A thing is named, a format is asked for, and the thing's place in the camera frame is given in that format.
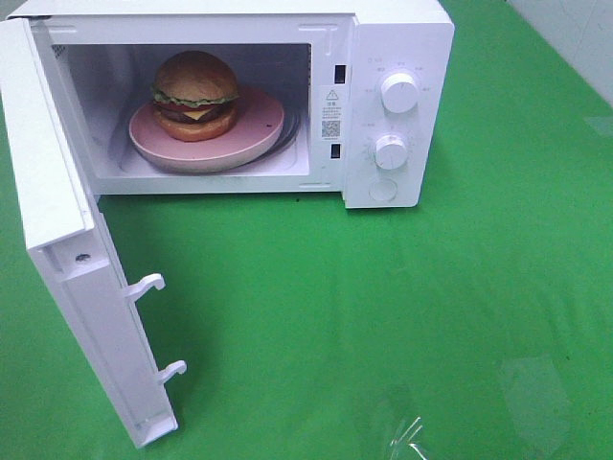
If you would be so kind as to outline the white warning label sticker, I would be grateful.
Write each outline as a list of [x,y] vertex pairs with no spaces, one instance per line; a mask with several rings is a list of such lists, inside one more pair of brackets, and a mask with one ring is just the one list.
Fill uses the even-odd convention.
[[342,134],[343,91],[335,85],[321,86],[318,96],[317,132],[322,140],[339,140]]

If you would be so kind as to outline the upper white microwave knob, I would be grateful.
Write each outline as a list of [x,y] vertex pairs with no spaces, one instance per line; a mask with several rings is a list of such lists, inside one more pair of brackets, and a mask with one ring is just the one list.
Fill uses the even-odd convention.
[[409,72],[395,72],[380,85],[381,101],[386,110],[400,114],[411,110],[418,102],[420,89],[415,77]]

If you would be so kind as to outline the pink round plate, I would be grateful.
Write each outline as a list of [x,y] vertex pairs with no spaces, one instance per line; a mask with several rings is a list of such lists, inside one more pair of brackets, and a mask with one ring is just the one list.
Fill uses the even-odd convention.
[[155,121],[152,103],[129,122],[129,136],[149,163],[173,173],[217,173],[242,166],[266,153],[281,136],[284,107],[254,86],[242,86],[238,118],[227,132],[211,139],[184,142],[169,136]]

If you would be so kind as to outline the glass microwave turntable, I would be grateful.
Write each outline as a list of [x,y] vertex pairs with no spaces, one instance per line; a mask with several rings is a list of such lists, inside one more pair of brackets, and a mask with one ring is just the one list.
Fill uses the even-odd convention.
[[235,175],[262,175],[265,173],[286,173],[297,162],[298,154],[292,147],[292,144],[297,138],[301,127],[301,117],[296,111],[289,109],[284,115],[284,127],[282,128],[281,136],[270,150],[262,156],[236,168],[221,172],[209,173],[181,173],[163,171],[153,164],[149,163],[133,145],[132,153],[125,153],[121,160],[121,169],[126,173],[145,173],[145,174],[190,174],[190,175],[211,175],[211,174],[235,174]]

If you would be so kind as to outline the white microwave door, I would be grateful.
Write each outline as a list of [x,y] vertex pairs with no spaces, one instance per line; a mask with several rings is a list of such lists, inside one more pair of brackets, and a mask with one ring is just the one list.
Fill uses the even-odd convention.
[[27,251],[130,439],[145,446],[178,426],[137,301],[158,273],[130,284],[79,163],[87,126],[63,56],[40,20],[1,25],[1,97]]

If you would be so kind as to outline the white microwave oven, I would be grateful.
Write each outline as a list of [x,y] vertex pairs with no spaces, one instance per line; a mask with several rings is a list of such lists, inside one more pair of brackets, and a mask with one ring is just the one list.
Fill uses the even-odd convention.
[[[79,163],[94,196],[337,192],[350,208],[410,207],[420,196],[454,26],[436,1],[29,1],[6,20],[42,21],[63,56],[87,126]],[[134,151],[127,124],[148,99],[169,56],[203,49],[225,60],[245,85],[300,114],[288,172],[262,175],[124,172]],[[420,97],[405,113],[386,110],[380,85],[406,71]],[[343,91],[342,134],[317,132],[321,86]],[[386,171],[375,142],[401,137],[407,162]],[[397,183],[391,201],[370,185]]]

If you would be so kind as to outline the white microwave knob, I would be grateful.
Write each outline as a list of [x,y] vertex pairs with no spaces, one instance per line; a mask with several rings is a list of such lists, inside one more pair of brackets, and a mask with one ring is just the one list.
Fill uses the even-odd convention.
[[409,150],[401,137],[388,134],[375,142],[375,163],[382,170],[400,168],[407,162],[408,156]]
[[380,85],[381,101],[386,110],[400,114],[411,110],[418,102],[420,89],[415,77],[409,72],[395,72]]

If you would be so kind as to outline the lower white microwave knob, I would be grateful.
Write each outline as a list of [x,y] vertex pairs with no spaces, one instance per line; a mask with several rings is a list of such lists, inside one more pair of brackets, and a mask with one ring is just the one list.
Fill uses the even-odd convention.
[[409,150],[401,137],[388,134],[375,142],[375,163],[382,170],[400,168],[407,162],[408,156]]

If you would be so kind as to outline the toy hamburger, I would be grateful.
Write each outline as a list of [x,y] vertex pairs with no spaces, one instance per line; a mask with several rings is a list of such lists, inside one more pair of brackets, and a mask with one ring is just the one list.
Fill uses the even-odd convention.
[[170,57],[151,87],[154,118],[172,138],[184,142],[214,139],[238,118],[238,81],[220,58],[201,51]]

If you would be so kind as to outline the round white door button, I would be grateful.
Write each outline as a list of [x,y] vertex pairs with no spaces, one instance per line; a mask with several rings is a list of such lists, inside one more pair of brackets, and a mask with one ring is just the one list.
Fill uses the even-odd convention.
[[377,180],[370,185],[369,195],[375,201],[391,201],[397,195],[397,183],[389,178]]

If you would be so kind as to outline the clear tape patch on table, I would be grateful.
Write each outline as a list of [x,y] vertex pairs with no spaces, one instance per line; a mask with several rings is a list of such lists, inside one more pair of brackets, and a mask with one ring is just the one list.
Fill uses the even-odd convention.
[[499,383],[518,437],[537,458],[547,458],[570,432],[571,403],[549,356],[505,360]]

